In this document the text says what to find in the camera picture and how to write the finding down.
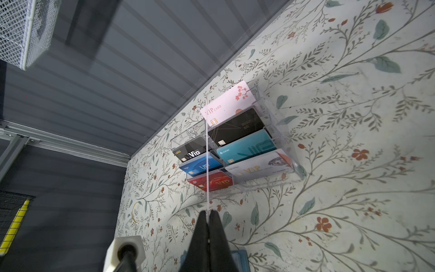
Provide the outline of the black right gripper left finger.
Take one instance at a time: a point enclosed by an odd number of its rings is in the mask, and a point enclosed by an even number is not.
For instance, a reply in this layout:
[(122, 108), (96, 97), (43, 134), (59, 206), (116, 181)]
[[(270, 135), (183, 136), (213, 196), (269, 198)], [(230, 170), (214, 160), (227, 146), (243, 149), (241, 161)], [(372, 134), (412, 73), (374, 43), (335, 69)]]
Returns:
[(205, 211), (199, 213), (196, 227), (180, 272), (209, 271), (208, 224)]

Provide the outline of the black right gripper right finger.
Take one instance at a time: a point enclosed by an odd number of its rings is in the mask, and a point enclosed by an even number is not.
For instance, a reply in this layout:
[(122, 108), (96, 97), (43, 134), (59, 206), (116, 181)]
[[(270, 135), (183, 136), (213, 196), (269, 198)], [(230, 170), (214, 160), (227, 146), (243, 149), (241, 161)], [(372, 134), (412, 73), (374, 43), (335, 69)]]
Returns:
[(232, 257), (224, 228), (216, 210), (209, 216), (209, 247), (211, 272), (237, 272), (238, 268)]

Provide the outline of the blue leather card holder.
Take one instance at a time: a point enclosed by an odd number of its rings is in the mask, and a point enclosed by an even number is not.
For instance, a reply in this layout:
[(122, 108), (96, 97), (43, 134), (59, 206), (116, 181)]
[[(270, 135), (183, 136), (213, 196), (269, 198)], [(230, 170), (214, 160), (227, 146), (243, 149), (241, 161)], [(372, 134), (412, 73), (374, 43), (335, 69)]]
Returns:
[[(233, 250), (231, 252), (232, 258), (237, 266), (237, 269), (239, 272), (250, 272), (250, 265), (248, 261), (248, 255), (245, 250)], [(194, 267), (187, 267), (184, 268), (184, 262), (187, 258), (187, 251), (185, 250), (183, 254), (181, 255), (181, 266), (180, 266), (180, 272), (203, 272), (200, 268), (194, 268)]]

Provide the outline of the clear acrylic card display stand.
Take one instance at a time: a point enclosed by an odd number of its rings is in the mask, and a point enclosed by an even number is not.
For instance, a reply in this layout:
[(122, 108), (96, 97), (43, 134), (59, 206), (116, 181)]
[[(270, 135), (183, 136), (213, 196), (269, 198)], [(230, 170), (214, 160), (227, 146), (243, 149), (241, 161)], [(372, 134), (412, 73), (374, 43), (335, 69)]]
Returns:
[(204, 193), (249, 192), (306, 176), (278, 105), (241, 81), (201, 109), (202, 119), (171, 139), (187, 181)]

